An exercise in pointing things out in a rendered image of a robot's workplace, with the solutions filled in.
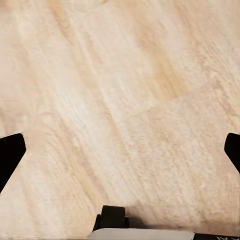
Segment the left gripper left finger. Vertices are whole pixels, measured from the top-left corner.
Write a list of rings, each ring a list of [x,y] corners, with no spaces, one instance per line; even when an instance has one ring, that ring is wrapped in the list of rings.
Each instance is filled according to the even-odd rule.
[[[26,152],[21,133],[0,138],[0,193]]]

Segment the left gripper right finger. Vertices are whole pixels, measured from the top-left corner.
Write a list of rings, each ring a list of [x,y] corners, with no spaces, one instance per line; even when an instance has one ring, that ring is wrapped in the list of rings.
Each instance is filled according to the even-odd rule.
[[[224,151],[240,172],[240,134],[229,133],[227,135]]]

